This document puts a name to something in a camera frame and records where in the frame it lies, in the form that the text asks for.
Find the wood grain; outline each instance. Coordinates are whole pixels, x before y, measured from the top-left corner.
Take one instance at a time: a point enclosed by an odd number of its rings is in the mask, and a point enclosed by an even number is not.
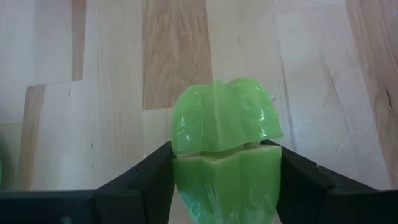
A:
[[[31,190],[94,189],[143,158],[140,1],[87,2],[84,79],[46,87]]]
[[[35,74],[31,85],[72,80],[71,0],[35,2]]]
[[[22,124],[0,125],[1,190],[17,190]]]
[[[22,123],[33,76],[33,1],[0,1],[0,124]]]
[[[144,109],[170,108],[211,81],[205,0],[145,0],[142,11]]]
[[[45,85],[31,86],[26,91],[24,125],[22,127],[19,153],[17,184],[19,190],[29,190],[32,183],[32,168],[36,153],[37,132],[40,125],[44,92]]]
[[[398,187],[398,5],[396,1],[346,2],[382,152]]]
[[[207,1],[213,77],[228,82],[254,78],[276,97],[284,137],[277,141],[295,149],[285,80],[271,0]]]
[[[307,10],[318,7],[334,6],[344,4],[344,0],[277,0],[274,1],[277,12],[290,12]]]
[[[297,152],[377,189],[389,189],[345,6],[279,14]]]
[[[72,81],[83,78],[87,0],[72,0]]]
[[[145,110],[142,112],[142,124],[144,157],[147,157],[172,140],[173,109]]]

